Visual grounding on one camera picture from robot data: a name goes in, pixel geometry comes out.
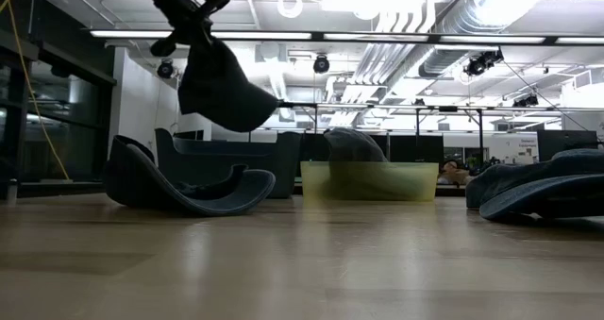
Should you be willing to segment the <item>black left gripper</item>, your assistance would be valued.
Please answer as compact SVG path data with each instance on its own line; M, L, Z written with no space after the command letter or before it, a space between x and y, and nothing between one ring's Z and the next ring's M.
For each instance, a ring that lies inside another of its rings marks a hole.
M212 44L212 20L208 13L194 0L158 0L158 9L168 19L172 27L184 26L190 23L189 32L184 28L175 29L167 37L155 41L150 52L155 57L171 56L179 45Z

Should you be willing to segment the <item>dark navy denim cap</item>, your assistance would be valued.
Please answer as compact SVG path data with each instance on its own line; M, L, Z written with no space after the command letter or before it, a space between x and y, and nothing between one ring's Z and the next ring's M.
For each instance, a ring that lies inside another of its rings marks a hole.
M108 197L121 205L197 217L245 214L264 200L276 183L273 173L244 164L231 166L227 177L215 183L172 183L147 147L122 135L113 137L102 180Z

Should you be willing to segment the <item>light grey denim cap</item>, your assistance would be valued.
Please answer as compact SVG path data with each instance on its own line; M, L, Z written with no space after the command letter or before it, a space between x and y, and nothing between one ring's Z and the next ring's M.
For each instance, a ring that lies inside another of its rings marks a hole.
M333 128L329 145L327 191L342 200L417 201L435 198L438 165L391 162L367 134Z

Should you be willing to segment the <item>slate blue denim cap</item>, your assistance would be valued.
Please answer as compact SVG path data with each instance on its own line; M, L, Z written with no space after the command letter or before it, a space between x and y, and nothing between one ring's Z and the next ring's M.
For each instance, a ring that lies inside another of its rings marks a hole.
M533 164L495 164L466 185L466 207L478 209L509 189L539 179L586 174L604 174L604 150L578 148Z

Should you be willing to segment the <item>teal plastic bin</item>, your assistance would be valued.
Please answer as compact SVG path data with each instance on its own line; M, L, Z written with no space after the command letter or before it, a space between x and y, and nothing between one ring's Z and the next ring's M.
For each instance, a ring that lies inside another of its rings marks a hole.
M210 184L227 178L233 165L245 164L274 174L271 198L286 199L294 191L301 142L298 133L279 134L274 143L179 139L163 128L157 128L155 134L159 170L171 182Z

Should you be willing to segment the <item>black monitor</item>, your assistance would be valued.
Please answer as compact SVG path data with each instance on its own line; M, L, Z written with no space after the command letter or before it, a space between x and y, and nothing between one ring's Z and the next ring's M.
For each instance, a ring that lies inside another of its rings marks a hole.
M390 161L392 162L434 162L442 163L444 139L442 136L403 135L392 136Z
M539 161L551 160L557 153L581 148L597 149L599 140L595 131L538 130Z
M301 161L328 161L329 145L323 134L305 133L300 148Z

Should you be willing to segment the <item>yellow translucent plastic bin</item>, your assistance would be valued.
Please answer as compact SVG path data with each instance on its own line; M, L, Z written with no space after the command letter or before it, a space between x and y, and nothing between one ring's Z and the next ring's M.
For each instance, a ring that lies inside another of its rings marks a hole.
M432 162L303 161L309 199L430 202L439 165Z

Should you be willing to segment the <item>long white light bar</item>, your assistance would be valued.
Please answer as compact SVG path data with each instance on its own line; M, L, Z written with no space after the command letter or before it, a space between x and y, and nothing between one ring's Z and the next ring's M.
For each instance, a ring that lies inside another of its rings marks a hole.
M216 30L216 38L225 41L279 41L279 42L370 42L403 44L450 44L494 46L559 46L604 47L604 36L587 35L509 35L509 34L436 34L436 33L377 33L377 32L323 32L323 31L238 31Z

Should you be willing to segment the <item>person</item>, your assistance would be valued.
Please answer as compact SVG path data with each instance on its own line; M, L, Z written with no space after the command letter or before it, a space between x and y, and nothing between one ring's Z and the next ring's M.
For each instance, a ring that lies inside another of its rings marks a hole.
M445 185L465 185L473 178L470 172L455 161L449 160L444 163L443 169L438 176L437 183Z

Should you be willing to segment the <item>white poster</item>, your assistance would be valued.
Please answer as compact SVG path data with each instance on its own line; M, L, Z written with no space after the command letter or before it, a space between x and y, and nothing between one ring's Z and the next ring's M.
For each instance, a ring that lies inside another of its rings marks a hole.
M539 160L538 142L536 138L521 138L517 145L517 161L532 164Z

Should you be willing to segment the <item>black overhead rail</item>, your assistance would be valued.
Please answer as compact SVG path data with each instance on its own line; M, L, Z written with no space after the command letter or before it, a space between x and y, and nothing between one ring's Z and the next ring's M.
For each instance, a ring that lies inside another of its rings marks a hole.
M560 108L550 107L468 107L468 106L420 106L420 105L375 105L375 104L327 104L327 103L304 103L304 102L285 102L279 101L277 105L280 109L314 109L314 118L318 117L321 110L334 109L339 112L366 112L373 110L385 110L387 118L393 114L412 114L416 117L416 133L420 131L420 115L467 115L470 119L475 119L480 132L483 132L484 115L499 117L515 117L515 113L520 115L547 116L556 114L559 117L571 118L573 113L604 113L604 109L591 108Z

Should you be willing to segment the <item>silver ventilation duct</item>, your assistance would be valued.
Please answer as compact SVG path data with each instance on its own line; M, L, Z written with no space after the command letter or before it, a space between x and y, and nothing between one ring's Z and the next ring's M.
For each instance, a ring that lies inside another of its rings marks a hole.
M499 34L523 17L541 0L459 0L435 25L437 34ZM469 50L416 47L420 57L410 75L435 78L466 59Z

